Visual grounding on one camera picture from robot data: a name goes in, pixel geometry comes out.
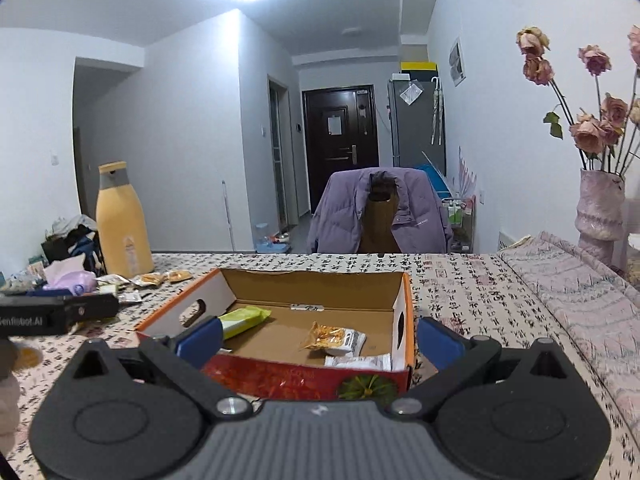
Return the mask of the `purple jacket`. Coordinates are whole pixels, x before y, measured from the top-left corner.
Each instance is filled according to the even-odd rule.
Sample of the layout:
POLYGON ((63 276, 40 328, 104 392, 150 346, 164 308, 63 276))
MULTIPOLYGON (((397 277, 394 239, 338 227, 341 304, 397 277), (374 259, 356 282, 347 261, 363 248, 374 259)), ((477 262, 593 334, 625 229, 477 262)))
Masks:
POLYGON ((446 209, 424 171, 376 167, 332 174, 307 246, 322 254, 446 254, 451 241, 446 209))

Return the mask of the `patterned tablecloth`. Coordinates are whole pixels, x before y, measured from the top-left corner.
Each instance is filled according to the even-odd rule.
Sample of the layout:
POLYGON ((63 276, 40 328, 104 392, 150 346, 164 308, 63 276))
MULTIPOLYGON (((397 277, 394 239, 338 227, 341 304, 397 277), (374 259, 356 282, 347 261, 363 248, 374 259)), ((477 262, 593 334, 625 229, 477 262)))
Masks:
POLYGON ((454 332, 488 335, 504 346, 528 346, 552 337, 574 363, 608 415, 612 443, 598 476, 635 479, 639 475, 639 400, 618 402, 577 344, 547 307, 504 260, 495 255, 243 255, 157 254, 160 270, 186 269, 200 278, 215 268, 256 271, 341 273, 406 272, 414 306, 454 332))

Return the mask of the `pink ceramic vase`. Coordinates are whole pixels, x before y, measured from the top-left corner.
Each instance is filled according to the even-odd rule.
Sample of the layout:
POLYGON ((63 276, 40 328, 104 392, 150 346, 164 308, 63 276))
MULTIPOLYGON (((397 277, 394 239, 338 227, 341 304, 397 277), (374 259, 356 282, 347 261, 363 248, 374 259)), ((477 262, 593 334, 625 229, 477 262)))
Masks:
POLYGON ((623 238, 625 182, 617 174, 601 170, 580 172, 575 228, 578 246, 610 266, 615 243, 623 238))

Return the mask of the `white grey snack packet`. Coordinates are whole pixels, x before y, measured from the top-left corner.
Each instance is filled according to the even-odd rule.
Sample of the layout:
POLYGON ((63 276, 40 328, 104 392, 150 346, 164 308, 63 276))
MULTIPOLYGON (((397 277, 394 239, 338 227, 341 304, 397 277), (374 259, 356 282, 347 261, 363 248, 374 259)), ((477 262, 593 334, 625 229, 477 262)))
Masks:
POLYGON ((389 354, 382 356, 327 356, 324 360, 325 367, 349 368, 350 370, 379 370, 390 372, 392 359, 389 354))

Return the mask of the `dark front door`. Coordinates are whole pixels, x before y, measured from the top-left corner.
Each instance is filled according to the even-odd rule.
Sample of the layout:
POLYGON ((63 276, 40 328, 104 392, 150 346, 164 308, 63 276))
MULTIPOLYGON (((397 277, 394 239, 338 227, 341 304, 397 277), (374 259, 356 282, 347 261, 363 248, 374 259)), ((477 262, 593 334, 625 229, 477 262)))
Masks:
POLYGON ((372 84, 302 92, 310 209, 337 171, 377 167, 372 84))

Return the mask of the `yellow box on fridge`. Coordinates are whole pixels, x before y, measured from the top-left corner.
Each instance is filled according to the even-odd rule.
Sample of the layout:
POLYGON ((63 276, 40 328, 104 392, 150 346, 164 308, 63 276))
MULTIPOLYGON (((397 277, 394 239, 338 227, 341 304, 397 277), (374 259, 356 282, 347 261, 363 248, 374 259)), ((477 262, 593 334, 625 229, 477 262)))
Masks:
POLYGON ((437 72, 438 67, 434 62, 420 61, 420 62, 401 62, 400 70, 403 73, 409 72, 437 72))

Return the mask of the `red cardboard box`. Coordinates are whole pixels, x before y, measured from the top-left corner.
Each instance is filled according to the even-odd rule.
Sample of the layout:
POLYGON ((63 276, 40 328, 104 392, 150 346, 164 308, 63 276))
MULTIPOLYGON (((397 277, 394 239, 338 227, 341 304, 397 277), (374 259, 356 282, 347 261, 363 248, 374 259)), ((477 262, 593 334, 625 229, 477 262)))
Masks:
POLYGON ((242 307, 260 307, 269 318, 226 341, 222 352, 198 369, 238 393, 262 399, 381 399, 408 390, 416 365, 413 303, 405 273, 262 272, 215 269, 186 286, 136 327, 139 339, 175 337, 195 308, 198 321, 242 307), (363 356, 389 356, 390 369, 367 387, 366 370, 328 367, 320 351, 304 348, 314 324, 352 328, 366 336, 363 356))

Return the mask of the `long green snack bar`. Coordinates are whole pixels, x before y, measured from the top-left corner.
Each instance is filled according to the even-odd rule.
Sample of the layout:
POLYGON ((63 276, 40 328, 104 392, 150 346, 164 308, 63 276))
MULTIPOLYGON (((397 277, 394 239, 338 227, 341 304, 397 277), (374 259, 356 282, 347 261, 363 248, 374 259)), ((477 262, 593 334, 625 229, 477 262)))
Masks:
POLYGON ((221 315, 222 336, 224 340, 238 336, 266 322, 271 311, 256 306, 242 307, 221 315))

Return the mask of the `grey refrigerator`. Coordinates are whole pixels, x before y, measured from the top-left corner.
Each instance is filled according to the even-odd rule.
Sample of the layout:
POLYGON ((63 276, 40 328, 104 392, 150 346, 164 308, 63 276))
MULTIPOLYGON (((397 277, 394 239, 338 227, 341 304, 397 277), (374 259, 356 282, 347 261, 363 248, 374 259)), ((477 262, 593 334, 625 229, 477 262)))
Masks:
POLYGON ((431 164, 447 173, 444 95, 436 70, 409 70, 387 81, 392 162, 396 167, 431 164))

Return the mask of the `yellow thermos bottle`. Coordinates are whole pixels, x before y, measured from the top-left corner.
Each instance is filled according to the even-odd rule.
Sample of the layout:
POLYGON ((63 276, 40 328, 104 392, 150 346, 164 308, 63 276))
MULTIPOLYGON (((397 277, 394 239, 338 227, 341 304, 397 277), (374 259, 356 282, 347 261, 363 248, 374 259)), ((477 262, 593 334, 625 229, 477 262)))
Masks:
POLYGON ((96 226, 107 272, 123 278, 152 272, 144 213, 129 181, 126 162, 99 166, 99 177, 96 226))

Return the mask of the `small brown snack packet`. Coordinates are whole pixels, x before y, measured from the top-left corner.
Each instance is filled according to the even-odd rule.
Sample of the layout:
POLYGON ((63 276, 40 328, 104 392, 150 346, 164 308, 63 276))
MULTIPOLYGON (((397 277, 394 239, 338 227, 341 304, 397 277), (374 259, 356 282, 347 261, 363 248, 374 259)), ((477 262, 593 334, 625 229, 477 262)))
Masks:
POLYGON ((188 270, 173 270, 164 274, 164 280, 170 284, 189 281, 191 278, 193 278, 193 274, 188 270))

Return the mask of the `purple tissue pack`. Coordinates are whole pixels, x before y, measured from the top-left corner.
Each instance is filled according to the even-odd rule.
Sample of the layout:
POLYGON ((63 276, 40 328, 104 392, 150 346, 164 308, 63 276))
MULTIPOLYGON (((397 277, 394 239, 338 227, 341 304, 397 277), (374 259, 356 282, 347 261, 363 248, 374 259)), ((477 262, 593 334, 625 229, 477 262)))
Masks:
POLYGON ((73 296, 81 296, 96 290, 96 274, 84 267, 86 256, 80 254, 61 261, 53 261, 44 269, 47 290, 68 290, 73 296))

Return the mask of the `wooden chair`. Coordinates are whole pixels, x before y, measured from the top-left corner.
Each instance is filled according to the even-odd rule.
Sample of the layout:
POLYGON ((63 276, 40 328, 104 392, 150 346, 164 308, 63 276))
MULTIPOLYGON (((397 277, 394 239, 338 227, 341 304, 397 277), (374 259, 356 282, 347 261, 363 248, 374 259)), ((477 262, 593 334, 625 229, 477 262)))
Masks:
POLYGON ((389 177, 371 178, 370 193, 361 217, 360 254, 398 254, 392 226, 398 208, 395 181, 389 177))

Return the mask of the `folded pink table runner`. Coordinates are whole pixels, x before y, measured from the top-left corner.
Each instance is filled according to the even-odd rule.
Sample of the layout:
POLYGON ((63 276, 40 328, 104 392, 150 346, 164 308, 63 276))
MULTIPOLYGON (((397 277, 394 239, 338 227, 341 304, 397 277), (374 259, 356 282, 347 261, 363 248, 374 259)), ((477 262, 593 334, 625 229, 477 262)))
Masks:
POLYGON ((542 232, 499 256, 547 307, 614 398, 639 400, 639 292, 582 248, 542 232))

